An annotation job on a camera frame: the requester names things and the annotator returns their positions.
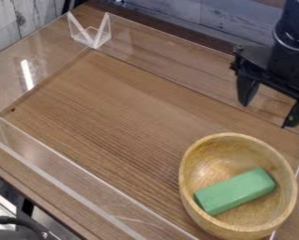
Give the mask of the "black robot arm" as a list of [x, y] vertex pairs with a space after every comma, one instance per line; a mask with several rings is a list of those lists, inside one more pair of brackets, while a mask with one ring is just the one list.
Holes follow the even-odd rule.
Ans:
[[273, 31], [274, 45], [236, 45], [230, 69], [236, 76], [238, 100], [248, 106], [263, 84], [295, 100], [282, 124], [299, 125], [299, 0], [287, 0]]

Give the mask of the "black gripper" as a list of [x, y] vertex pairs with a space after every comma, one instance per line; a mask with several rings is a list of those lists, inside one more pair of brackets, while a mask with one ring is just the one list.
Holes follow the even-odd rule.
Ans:
[[275, 33], [273, 46], [242, 46], [234, 48], [230, 63], [236, 76], [238, 100], [248, 106], [263, 84], [294, 98], [283, 128], [299, 125], [299, 34]]

